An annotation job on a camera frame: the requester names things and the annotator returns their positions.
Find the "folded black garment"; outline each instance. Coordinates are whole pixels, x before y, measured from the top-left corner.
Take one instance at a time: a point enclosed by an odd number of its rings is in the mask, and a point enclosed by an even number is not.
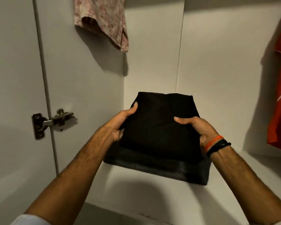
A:
[[[132,151],[120,147],[118,142],[110,147],[104,162],[199,185],[207,185],[211,165],[207,157],[199,164],[193,165]]]
[[[203,160],[199,134],[174,120],[199,117],[192,96],[139,92],[135,101],[138,109],[123,124],[121,147],[188,164]]]

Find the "person's right arm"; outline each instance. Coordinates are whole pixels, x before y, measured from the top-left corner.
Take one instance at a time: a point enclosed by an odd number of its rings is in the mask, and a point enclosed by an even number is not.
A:
[[[200,134],[203,148],[218,136],[212,125],[202,118],[174,119],[180,124],[191,124]],[[250,224],[276,224],[281,221],[281,200],[232,147],[227,146],[212,153],[210,159],[232,190]]]

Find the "metal hinge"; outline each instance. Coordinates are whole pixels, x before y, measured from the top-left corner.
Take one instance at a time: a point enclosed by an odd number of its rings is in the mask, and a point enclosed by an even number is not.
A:
[[[40,140],[45,137],[45,130],[48,128],[48,126],[63,126],[65,124],[65,121],[74,118],[74,113],[64,112],[63,109],[58,109],[57,114],[50,120],[43,117],[41,113],[33,114],[31,118],[34,137],[36,140]]]

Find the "person's left arm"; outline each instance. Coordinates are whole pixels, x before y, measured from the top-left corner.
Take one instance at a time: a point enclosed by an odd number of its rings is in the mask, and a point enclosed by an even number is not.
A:
[[[121,138],[120,126],[135,113],[137,103],[101,126],[72,162],[29,206],[25,214],[36,215],[51,225],[71,225],[81,210],[90,186],[111,144]]]

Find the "hand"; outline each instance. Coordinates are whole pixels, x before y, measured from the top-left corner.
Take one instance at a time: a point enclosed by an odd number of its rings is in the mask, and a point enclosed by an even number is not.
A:
[[[137,108],[138,103],[135,102],[132,108],[120,111],[116,116],[114,116],[104,125],[104,127],[112,129],[114,141],[118,141],[121,139],[121,137],[123,136],[123,131],[119,130],[120,126],[124,123],[128,116],[136,112]]]
[[[202,148],[212,141],[215,137],[218,136],[217,131],[213,128],[212,125],[208,123],[205,119],[199,117],[192,117],[192,118],[179,118],[174,117],[174,120],[180,124],[186,125],[191,124],[193,128],[200,134],[200,145]]]

